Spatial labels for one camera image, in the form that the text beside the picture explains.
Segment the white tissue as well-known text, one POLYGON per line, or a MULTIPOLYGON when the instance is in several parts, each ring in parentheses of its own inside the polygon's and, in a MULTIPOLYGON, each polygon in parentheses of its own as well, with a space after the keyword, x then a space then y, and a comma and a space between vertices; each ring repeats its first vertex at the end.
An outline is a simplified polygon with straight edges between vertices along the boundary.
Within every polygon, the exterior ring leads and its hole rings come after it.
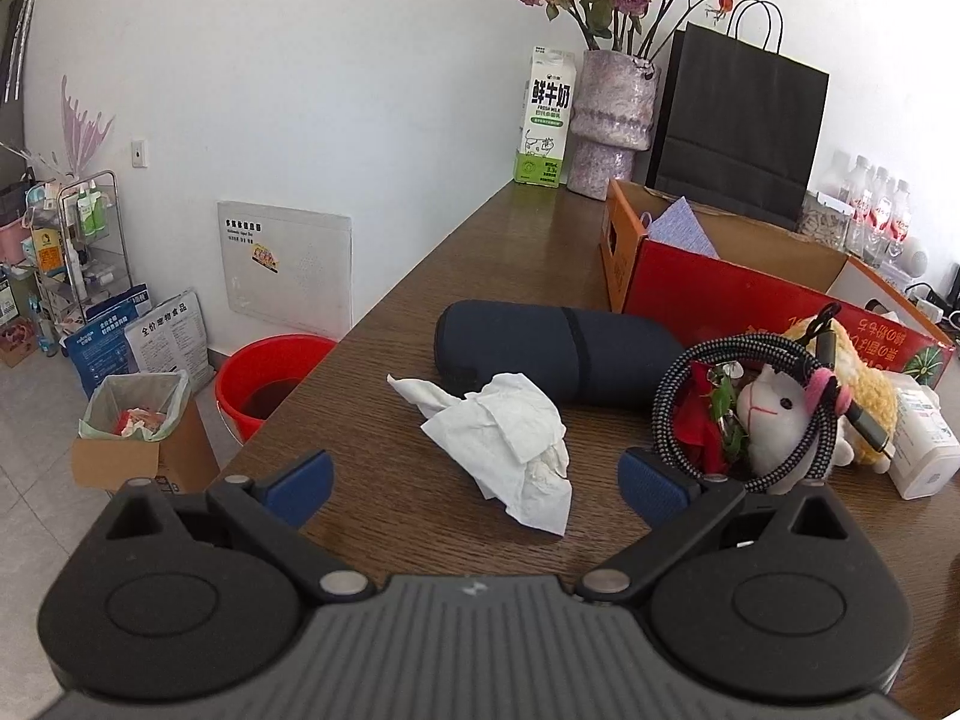
POLYGON ((469 473, 485 499, 499 500, 523 527, 566 533, 573 502, 566 426, 532 380, 501 372, 463 397, 429 380, 387 383, 420 411, 421 432, 469 473))

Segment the dark navy soft case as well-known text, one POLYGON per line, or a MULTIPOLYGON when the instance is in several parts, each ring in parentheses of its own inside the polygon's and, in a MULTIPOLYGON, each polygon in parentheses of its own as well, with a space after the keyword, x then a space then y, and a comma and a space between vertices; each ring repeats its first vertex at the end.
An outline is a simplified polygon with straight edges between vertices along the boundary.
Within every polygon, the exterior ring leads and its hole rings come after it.
POLYGON ((556 305, 469 299, 434 327, 434 367, 457 395, 523 374, 558 405, 622 413, 651 405, 682 353, 654 320, 556 305))

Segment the yellow white plush alpaca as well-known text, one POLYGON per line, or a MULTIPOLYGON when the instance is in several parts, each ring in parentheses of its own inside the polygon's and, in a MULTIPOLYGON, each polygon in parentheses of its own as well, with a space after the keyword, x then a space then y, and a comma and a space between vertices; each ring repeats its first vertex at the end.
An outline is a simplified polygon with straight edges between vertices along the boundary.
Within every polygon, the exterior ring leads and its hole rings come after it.
POLYGON ((801 479, 820 475, 819 458, 827 470, 859 463, 887 473, 898 408, 884 372, 867 366, 836 320, 803 320, 784 338, 817 364, 788 372, 767 362, 737 395, 736 418, 758 487, 789 493, 801 479))

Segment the purple fabric pouch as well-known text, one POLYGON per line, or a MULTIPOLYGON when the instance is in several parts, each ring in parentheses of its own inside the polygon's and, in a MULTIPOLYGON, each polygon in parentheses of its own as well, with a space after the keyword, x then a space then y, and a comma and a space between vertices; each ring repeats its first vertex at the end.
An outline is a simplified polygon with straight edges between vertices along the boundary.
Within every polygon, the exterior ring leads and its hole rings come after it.
POLYGON ((698 254, 708 259, 719 257, 718 251, 685 197, 674 200, 649 223, 647 237, 651 241, 670 245, 690 254, 698 254))

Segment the cardboard trash box with liner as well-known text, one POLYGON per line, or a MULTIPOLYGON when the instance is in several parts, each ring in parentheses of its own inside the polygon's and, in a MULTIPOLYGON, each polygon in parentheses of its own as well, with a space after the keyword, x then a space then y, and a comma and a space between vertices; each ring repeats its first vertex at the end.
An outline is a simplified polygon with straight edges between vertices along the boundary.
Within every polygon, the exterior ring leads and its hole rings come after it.
POLYGON ((185 372, 116 374, 78 422, 70 470, 80 488, 114 494, 133 478, 167 494, 205 491, 220 472, 185 372))

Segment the blue white paper packages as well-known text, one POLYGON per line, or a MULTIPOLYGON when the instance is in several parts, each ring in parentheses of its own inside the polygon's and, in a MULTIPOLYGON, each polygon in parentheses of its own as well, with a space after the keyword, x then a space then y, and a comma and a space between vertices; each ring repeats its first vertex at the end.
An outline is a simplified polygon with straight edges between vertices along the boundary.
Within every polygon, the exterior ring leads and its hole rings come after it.
POLYGON ((106 301, 65 340, 87 397, 107 376, 187 372, 195 392, 213 379, 202 308, 194 289, 155 305, 144 284, 106 301))

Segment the clear jar of seeds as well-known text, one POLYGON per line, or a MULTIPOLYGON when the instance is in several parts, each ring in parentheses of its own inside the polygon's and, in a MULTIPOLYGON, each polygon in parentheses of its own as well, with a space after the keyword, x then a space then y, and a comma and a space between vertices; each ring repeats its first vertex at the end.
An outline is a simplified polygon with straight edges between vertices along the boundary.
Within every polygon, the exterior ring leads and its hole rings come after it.
POLYGON ((805 192, 800 209, 799 232, 819 244, 843 252, 853 207, 823 192, 805 192))

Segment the white round speaker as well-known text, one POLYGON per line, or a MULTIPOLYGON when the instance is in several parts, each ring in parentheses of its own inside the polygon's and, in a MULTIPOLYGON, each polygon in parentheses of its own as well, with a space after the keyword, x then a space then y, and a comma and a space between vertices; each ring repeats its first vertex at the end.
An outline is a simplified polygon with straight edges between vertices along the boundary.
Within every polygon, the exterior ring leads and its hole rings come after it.
POLYGON ((910 278, 921 278, 928 270, 928 254, 918 241, 908 239, 898 257, 898 268, 905 271, 910 278))

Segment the water bottle middle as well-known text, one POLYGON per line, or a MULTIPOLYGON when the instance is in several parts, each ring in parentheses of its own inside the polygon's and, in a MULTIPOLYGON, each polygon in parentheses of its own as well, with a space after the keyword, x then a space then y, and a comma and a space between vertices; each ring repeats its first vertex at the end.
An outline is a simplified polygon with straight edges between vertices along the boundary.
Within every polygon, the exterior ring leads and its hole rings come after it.
POLYGON ((882 259, 882 245, 885 241, 885 227, 890 218, 889 171, 885 167, 875 170, 874 182, 869 195, 866 232, 862 258, 867 265, 877 266, 882 259))

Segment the water bottle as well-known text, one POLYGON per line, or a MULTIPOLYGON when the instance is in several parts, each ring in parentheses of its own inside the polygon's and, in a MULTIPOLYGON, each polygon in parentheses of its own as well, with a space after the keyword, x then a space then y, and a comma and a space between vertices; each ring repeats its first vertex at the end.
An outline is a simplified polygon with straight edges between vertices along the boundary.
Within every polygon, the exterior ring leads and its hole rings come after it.
POLYGON ((844 247, 855 257, 861 257, 864 249, 864 220, 867 215, 866 200, 867 188, 869 188, 869 169, 871 163, 866 156, 859 154, 854 161, 853 169, 848 172, 841 187, 841 200, 851 208, 851 218, 844 239, 844 247))
POLYGON ((887 224, 887 242, 885 242, 885 260, 893 262, 905 249, 910 232, 910 186, 907 181, 896 184, 893 194, 892 214, 887 224))
POLYGON ((885 167, 875 170, 874 182, 869 195, 866 232, 862 258, 867 265, 877 266, 882 259, 882 245, 885 241, 885 227, 890 218, 889 171, 885 167))

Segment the water bottle left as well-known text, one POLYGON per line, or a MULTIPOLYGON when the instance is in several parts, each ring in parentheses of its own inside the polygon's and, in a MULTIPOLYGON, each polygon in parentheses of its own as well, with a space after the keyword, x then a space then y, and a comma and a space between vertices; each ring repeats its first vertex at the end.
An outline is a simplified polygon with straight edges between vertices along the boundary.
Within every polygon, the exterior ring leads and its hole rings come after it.
POLYGON ((841 200, 851 208, 851 218, 844 239, 844 247, 855 257, 861 257, 864 249, 864 220, 867 215, 866 200, 867 188, 869 188, 869 169, 871 163, 866 156, 859 154, 854 161, 853 169, 848 172, 841 187, 841 200))

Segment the water bottle right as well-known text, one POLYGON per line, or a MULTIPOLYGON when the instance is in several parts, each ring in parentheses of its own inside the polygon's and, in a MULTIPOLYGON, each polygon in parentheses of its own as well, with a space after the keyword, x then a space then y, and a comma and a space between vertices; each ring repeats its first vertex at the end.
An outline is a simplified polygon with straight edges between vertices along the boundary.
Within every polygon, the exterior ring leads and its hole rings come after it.
POLYGON ((885 260, 893 262, 905 249, 910 232, 910 186, 907 181, 896 184, 893 194, 892 214, 887 224, 887 242, 885 242, 885 260))

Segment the purple textured vase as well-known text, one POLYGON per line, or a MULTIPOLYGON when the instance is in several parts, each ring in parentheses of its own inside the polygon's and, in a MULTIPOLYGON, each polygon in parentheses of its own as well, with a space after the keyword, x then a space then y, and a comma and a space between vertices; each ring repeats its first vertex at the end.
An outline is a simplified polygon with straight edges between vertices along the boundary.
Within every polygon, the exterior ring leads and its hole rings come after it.
POLYGON ((658 80, 658 69, 635 55, 584 54, 569 124, 568 190, 603 202, 608 184, 631 181, 636 156, 651 148, 658 80))

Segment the white green milk carton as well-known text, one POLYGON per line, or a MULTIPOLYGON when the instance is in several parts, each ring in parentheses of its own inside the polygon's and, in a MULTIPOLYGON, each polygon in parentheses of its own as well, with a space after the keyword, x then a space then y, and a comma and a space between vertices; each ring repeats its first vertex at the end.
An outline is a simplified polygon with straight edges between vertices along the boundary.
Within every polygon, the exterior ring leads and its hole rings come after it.
POLYGON ((544 46, 532 49, 512 174, 518 184, 560 185, 575 86, 571 52, 544 46))

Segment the white wall panel with sticker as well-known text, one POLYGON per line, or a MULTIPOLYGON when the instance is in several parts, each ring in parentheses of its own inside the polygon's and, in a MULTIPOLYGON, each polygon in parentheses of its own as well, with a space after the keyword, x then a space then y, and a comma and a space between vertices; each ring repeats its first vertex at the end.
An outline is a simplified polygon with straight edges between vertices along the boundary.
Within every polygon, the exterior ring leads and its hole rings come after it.
POLYGON ((352 220, 245 202, 218 205, 229 309, 340 340, 353 325, 352 220))

